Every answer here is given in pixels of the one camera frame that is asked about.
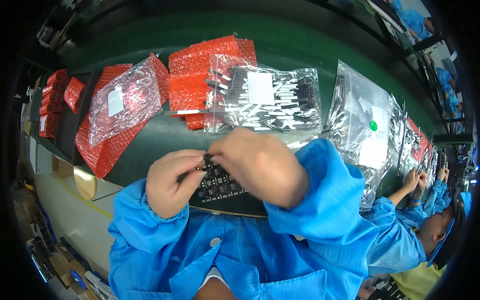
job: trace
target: green sticker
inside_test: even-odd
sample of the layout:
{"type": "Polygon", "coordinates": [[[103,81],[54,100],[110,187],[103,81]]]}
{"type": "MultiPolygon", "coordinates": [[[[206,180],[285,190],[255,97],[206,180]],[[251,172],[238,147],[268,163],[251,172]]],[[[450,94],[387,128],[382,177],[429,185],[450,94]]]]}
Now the green sticker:
{"type": "Polygon", "coordinates": [[[373,131],[377,131],[378,129],[378,126],[377,126],[377,123],[375,123],[375,121],[370,121],[370,129],[372,129],[373,131]]]}

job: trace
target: stack of red bags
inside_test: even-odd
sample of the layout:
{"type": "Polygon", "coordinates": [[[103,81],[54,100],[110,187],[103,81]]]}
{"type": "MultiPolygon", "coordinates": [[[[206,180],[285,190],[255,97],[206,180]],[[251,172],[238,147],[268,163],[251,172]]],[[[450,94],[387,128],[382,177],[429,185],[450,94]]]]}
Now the stack of red bags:
{"type": "MultiPolygon", "coordinates": [[[[160,104],[163,105],[168,100],[168,69],[155,56],[155,54],[150,54],[150,57],[154,58],[155,75],[160,92],[160,104]]],[[[133,67],[131,63],[105,67],[95,85],[93,95],[117,76],[128,71],[131,67],[133,67]]],[[[141,122],[109,139],[106,139],[95,147],[90,147],[88,137],[90,133],[89,114],[90,112],[87,113],[82,124],[80,124],[80,128],[75,137],[75,145],[87,165],[92,169],[93,173],[98,178],[104,178],[112,170],[123,151],[125,151],[127,146],[133,141],[135,136],[140,130],[142,130],[148,121],[141,122]]]]}
{"type": "Polygon", "coordinates": [[[416,159],[419,163],[422,163],[423,160],[423,155],[425,153],[425,150],[428,149],[428,159],[430,160],[431,155],[432,155],[432,144],[428,141],[427,137],[425,136],[424,133],[419,132],[418,127],[415,125],[415,123],[408,117],[408,123],[413,129],[413,132],[420,137],[420,149],[418,151],[415,151],[413,148],[411,150],[411,155],[414,159],[416,159]]]}
{"type": "Polygon", "coordinates": [[[78,100],[80,99],[80,96],[85,89],[85,85],[86,84],[84,84],[80,80],[72,77],[70,79],[70,82],[68,83],[65,93],[63,94],[63,100],[65,101],[65,103],[67,103],[67,105],[74,113],[78,113],[78,100]]]}
{"type": "Polygon", "coordinates": [[[69,77],[65,69],[56,71],[47,79],[47,86],[43,88],[43,99],[39,110],[40,136],[55,137],[55,128],[59,119],[58,113],[62,109],[63,93],[68,80],[69,77]]]}
{"type": "MultiPolygon", "coordinates": [[[[168,58],[170,110],[205,109],[208,91],[205,79],[210,70],[211,54],[243,57],[253,64],[256,63],[253,41],[236,39],[235,36],[205,41],[170,54],[168,58]]],[[[185,115],[185,120],[188,129],[204,127],[204,114],[185,115]]]]}

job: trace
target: man's ear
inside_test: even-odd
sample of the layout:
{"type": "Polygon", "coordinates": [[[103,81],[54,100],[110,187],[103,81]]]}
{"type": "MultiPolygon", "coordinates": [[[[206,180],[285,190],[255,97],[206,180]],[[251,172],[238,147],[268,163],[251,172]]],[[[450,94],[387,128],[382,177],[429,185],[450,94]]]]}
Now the man's ear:
{"type": "Polygon", "coordinates": [[[439,243],[441,242],[445,237],[447,236],[447,233],[445,231],[443,231],[442,233],[439,233],[439,234],[434,234],[433,235],[433,241],[435,243],[439,243]]]}

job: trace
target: yellow shirt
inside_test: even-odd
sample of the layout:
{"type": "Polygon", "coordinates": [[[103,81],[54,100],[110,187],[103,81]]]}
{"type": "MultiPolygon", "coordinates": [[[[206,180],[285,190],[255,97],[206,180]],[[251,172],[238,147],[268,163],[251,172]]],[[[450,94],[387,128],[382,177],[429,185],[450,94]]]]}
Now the yellow shirt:
{"type": "Polygon", "coordinates": [[[398,289],[412,300],[423,300],[435,287],[447,266],[437,270],[435,265],[427,268],[427,263],[397,274],[391,274],[398,289]]]}

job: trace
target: black pcb panel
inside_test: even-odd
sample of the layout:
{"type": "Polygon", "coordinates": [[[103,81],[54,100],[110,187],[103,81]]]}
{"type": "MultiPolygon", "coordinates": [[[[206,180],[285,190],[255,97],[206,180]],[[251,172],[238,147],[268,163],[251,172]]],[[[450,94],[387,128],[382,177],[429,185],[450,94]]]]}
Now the black pcb panel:
{"type": "Polygon", "coordinates": [[[196,192],[202,203],[247,192],[217,163],[210,162],[196,169],[207,172],[196,192]]]}

